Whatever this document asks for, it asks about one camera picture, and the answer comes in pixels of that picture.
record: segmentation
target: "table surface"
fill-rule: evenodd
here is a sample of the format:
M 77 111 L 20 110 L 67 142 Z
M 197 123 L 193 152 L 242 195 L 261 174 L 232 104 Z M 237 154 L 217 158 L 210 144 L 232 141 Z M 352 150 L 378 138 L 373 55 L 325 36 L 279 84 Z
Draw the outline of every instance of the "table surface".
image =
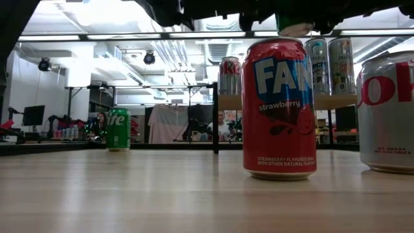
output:
M 242 151 L 0 157 L 0 232 L 414 232 L 414 176 L 318 151 L 309 180 L 252 178 Z

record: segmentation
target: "sprite can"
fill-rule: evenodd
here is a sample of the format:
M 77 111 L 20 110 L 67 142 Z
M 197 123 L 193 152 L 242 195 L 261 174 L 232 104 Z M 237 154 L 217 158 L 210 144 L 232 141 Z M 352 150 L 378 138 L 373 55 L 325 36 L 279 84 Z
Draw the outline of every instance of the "sprite can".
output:
M 131 113 L 128 109 L 113 107 L 108 113 L 106 148 L 125 151 L 131 146 Z

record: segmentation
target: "diet coke can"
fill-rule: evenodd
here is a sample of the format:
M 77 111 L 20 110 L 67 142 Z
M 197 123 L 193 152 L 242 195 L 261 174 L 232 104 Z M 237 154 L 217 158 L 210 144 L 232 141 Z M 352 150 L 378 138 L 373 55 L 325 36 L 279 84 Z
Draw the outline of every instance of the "diet coke can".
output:
M 414 173 L 414 51 L 362 66 L 356 80 L 361 161 L 372 170 Z
M 240 61 L 225 57 L 220 63 L 219 94 L 241 94 Z
M 253 44 L 242 68 L 244 167 L 263 179 L 316 170 L 312 65 L 300 40 Z

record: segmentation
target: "can lid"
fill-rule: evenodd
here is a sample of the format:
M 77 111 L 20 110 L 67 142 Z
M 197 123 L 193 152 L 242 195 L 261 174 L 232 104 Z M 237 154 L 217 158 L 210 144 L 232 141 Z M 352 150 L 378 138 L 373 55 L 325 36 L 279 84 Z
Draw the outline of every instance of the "can lid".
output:
M 224 59 L 228 59 L 228 58 L 235 58 L 235 59 L 239 59 L 239 58 L 236 58 L 235 56 L 227 56 L 227 57 L 223 57 L 223 58 L 221 58 L 222 60 L 224 60 Z
M 372 62 L 372 61 L 379 60 L 379 59 L 382 59 L 382 58 L 388 58 L 388 57 L 391 57 L 391 56 L 401 55 L 401 54 L 413 54 L 414 55 L 414 50 L 406 50 L 406 51 L 392 52 L 392 53 L 389 53 L 389 54 L 379 55 L 379 56 L 376 56 L 374 58 L 370 58 L 370 59 L 364 61 L 362 63 L 362 65 L 364 66 L 368 62 Z
M 332 40 L 330 40 L 330 42 L 328 42 L 328 43 L 331 43 L 332 41 L 341 40 L 341 39 L 351 39 L 351 38 L 350 38 L 350 37 L 347 37 L 347 36 L 342 36 L 342 37 L 340 37 L 340 38 L 335 38 L 335 39 L 332 39 Z
M 111 109 L 125 109 L 125 110 L 129 110 L 128 108 L 126 108 L 124 106 L 117 106 L 117 105 L 111 107 Z
M 251 45 L 248 49 L 247 49 L 247 51 L 249 51 L 250 49 L 252 49 L 253 47 L 255 47 L 256 45 L 259 45 L 259 44 L 261 44 L 261 43 L 264 43 L 264 42 L 269 42 L 269 41 L 277 41 L 277 40 L 291 40 L 291 41 L 295 41 L 295 42 L 299 42 L 302 46 L 303 46 L 303 43 L 302 43 L 302 41 L 300 40 L 300 39 L 296 39 L 296 38 L 288 38 L 288 37 L 274 37 L 274 38 L 268 38 L 268 39 L 264 39 L 264 40 L 261 40 L 261 41 L 258 41 L 258 42 L 255 42 L 253 45 Z
M 325 39 L 325 38 L 323 38 L 323 37 L 315 37 L 315 38 L 312 38 L 312 39 L 308 39 L 306 42 L 309 42 L 309 41 L 314 40 L 314 39 L 322 39 L 322 40 L 326 40 L 326 39 Z

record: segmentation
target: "white cloth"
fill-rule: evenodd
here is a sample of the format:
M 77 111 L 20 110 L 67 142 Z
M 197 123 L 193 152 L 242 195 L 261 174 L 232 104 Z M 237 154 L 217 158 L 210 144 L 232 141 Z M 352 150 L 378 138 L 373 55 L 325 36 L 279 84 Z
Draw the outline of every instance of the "white cloth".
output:
M 213 122 L 210 123 L 208 125 L 208 127 L 210 129 L 212 129 L 212 131 L 213 131 Z M 219 135 L 220 134 L 222 134 L 222 135 L 229 135 L 230 134 L 230 130 L 228 129 L 228 124 L 226 122 L 223 125 L 221 125 L 221 126 L 219 125 Z
M 156 105 L 148 120 L 149 143 L 170 144 L 181 140 L 188 127 L 188 108 Z

